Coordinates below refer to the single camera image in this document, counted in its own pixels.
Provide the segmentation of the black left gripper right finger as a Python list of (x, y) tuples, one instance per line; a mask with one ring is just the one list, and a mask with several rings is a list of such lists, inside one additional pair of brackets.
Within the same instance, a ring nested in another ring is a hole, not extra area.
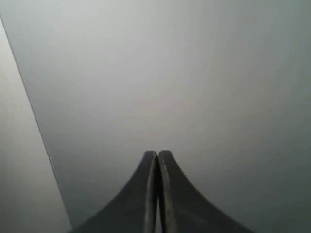
[(252, 233), (206, 199), (186, 177), (173, 154), (158, 154), (161, 227), (164, 233)]

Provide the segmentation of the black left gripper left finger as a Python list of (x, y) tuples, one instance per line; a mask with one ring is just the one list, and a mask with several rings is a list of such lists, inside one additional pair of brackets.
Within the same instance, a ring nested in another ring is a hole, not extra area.
[(144, 153), (122, 190), (73, 233), (153, 233), (156, 225), (158, 159)]

